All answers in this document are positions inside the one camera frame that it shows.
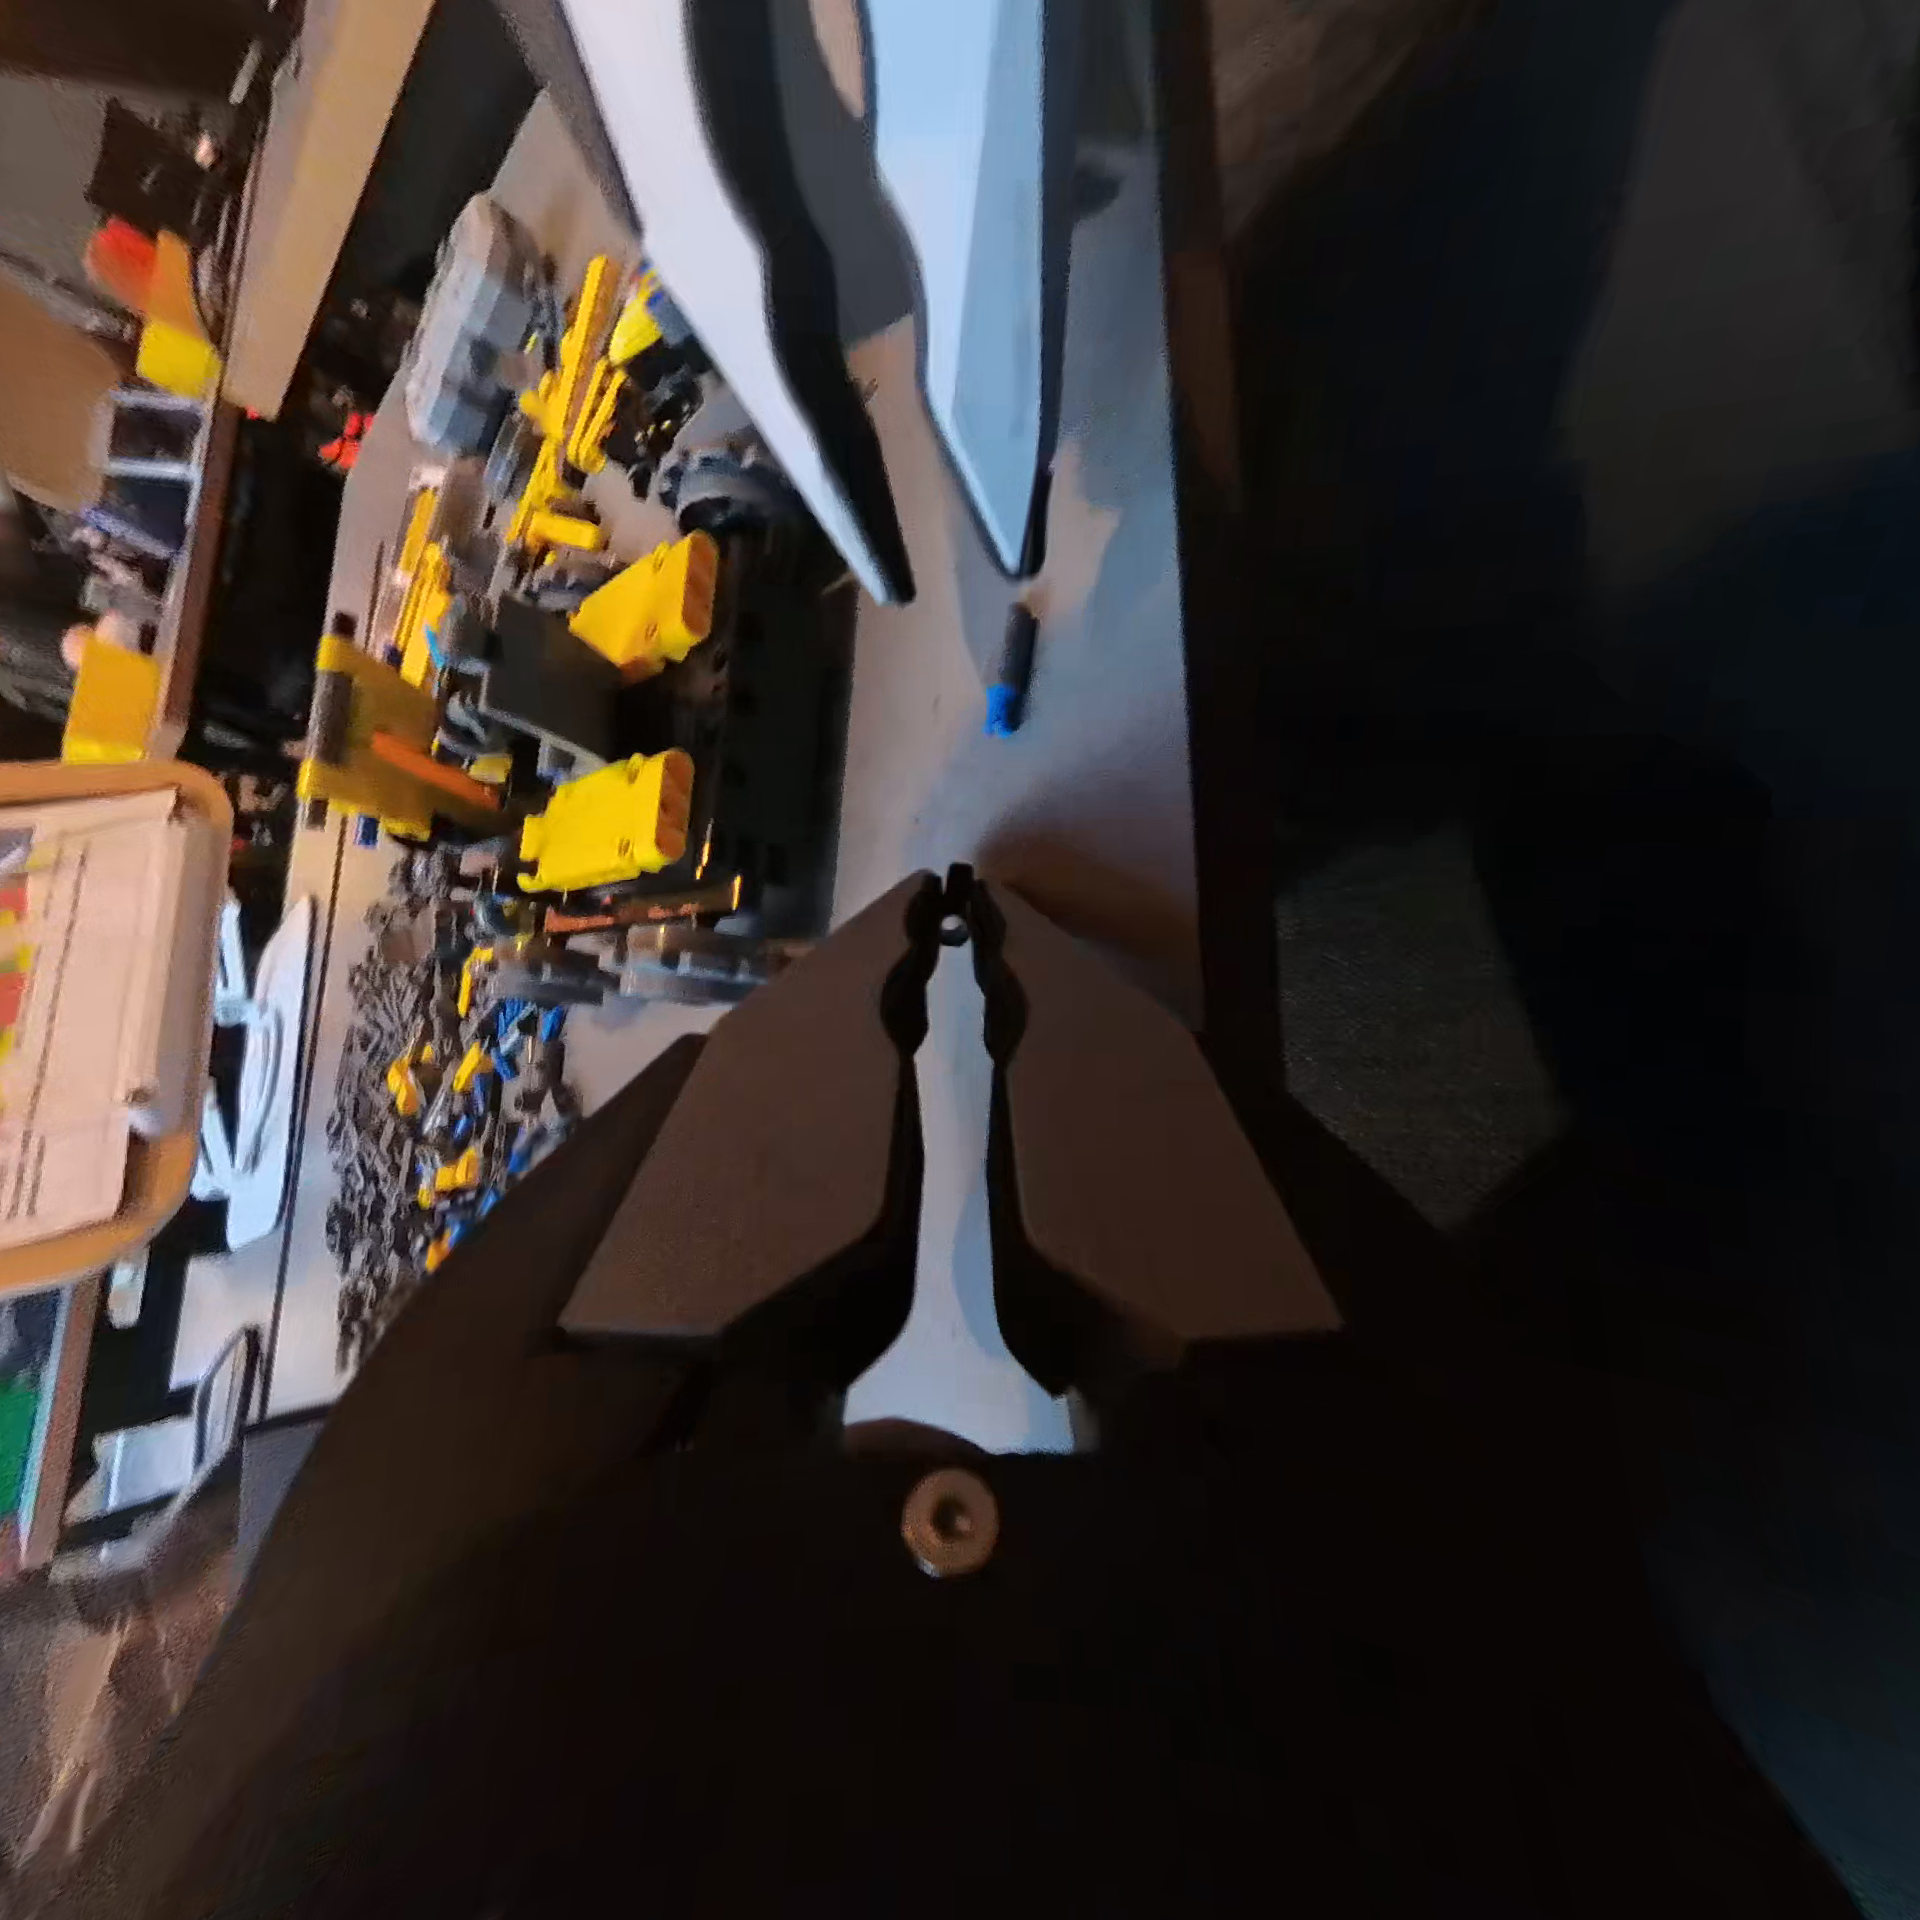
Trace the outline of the grey motor brick unit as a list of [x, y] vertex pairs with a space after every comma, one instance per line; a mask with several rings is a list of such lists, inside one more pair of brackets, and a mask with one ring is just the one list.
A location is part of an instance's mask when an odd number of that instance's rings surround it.
[[437, 254], [396, 374], [419, 446], [442, 457], [491, 449], [549, 294], [546, 258], [526, 223], [491, 194], [470, 196]]

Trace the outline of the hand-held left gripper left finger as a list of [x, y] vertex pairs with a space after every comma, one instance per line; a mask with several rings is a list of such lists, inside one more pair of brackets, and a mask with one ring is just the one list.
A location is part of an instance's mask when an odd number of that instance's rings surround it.
[[571, 1337], [815, 1388], [897, 1342], [940, 958], [942, 881], [911, 870], [717, 1019], [567, 1298]]

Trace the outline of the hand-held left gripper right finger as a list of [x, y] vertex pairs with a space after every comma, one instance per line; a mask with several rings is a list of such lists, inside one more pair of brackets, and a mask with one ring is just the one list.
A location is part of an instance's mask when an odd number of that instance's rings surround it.
[[1331, 1337], [1341, 1309], [1194, 1036], [1011, 887], [971, 877], [993, 1060], [993, 1297], [1057, 1398], [1194, 1350]]

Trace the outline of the white object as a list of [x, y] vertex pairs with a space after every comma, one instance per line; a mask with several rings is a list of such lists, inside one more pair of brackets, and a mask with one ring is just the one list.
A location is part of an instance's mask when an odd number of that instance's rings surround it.
[[226, 1255], [281, 1226], [297, 1163], [297, 1098], [305, 1085], [305, 1031], [313, 963], [315, 902], [300, 897], [249, 961], [243, 905], [226, 893], [212, 979], [212, 1033], [235, 1036], [231, 1106], [212, 1070], [199, 1113], [190, 1198], [222, 1212]]

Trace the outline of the tan tray with papers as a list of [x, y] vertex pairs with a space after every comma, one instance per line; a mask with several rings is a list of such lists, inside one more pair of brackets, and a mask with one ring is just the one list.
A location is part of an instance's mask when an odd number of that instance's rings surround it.
[[143, 1249], [199, 1156], [234, 810], [183, 761], [6, 761], [3, 1292]]

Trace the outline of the black yellow toy vehicle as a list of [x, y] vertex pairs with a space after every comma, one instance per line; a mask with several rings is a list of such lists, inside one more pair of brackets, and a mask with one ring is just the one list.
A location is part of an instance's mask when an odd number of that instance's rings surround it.
[[726, 1002], [822, 925], [851, 610], [797, 517], [682, 532], [651, 498], [577, 606], [394, 582], [329, 617], [305, 825], [455, 854], [565, 1002]]

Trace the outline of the background table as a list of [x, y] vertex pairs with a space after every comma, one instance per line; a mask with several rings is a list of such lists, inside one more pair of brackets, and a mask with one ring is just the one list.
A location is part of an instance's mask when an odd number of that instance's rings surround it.
[[371, 181], [429, 3], [307, 3], [246, 186], [222, 397], [275, 419]]

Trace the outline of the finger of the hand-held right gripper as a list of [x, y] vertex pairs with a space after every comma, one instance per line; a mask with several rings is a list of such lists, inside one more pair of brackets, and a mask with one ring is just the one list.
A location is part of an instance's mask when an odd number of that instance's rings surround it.
[[573, 45], [642, 245], [716, 370], [869, 596], [916, 585], [801, 186], [775, 4], [578, 3]]
[[919, 297], [919, 389], [999, 569], [1031, 578], [1061, 431], [1076, 4], [869, 3], [871, 148]]

